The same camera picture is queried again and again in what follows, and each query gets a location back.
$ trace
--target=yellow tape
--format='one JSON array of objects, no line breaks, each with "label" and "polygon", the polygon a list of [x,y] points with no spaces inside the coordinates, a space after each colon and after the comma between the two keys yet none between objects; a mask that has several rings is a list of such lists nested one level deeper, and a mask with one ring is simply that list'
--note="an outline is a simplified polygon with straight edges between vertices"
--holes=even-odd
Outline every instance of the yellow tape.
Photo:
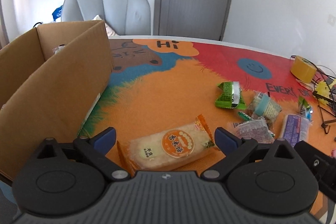
[{"label": "yellow tape", "polygon": [[291,73],[304,83],[310,83],[316,74],[316,67],[301,56],[296,56],[291,68]]}]

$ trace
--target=orange circular label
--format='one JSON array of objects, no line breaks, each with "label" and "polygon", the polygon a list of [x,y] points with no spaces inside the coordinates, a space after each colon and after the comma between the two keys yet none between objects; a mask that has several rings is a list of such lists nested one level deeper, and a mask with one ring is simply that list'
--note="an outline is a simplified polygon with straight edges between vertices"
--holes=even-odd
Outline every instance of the orange circular label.
[{"label": "orange circular label", "polygon": [[168,131],[161,143],[163,150],[174,158],[188,156],[194,149],[193,138],[182,130]]}]

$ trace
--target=orange and white wrapper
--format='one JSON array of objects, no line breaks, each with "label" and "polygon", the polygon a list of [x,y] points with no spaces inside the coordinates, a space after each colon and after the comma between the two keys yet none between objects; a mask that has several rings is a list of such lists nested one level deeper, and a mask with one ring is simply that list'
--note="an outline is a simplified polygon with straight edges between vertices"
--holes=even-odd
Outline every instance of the orange and white wrapper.
[{"label": "orange and white wrapper", "polygon": [[117,146],[132,175],[137,170],[170,171],[218,150],[203,115],[190,124]]}]

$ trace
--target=pillow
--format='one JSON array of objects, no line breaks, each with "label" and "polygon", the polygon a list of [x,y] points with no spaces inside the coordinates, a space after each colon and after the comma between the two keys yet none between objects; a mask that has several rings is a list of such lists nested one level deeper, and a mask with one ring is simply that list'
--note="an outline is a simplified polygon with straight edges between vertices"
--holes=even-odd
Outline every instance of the pillow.
[{"label": "pillow", "polygon": [[[96,15],[93,20],[102,20],[102,19],[99,15]],[[106,22],[105,22],[105,28],[106,28],[106,32],[107,32],[108,37],[113,37],[113,36],[117,35],[115,30],[113,30],[110,26],[108,26]]]}]

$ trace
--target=cartoon bear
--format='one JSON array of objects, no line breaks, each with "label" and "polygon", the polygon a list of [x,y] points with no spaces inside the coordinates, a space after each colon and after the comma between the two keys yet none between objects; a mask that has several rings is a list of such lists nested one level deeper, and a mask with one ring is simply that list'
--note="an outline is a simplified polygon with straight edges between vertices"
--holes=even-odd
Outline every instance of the cartoon bear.
[{"label": "cartoon bear", "polygon": [[122,72],[128,67],[149,64],[161,66],[161,58],[151,49],[125,39],[111,39],[113,72]]}]

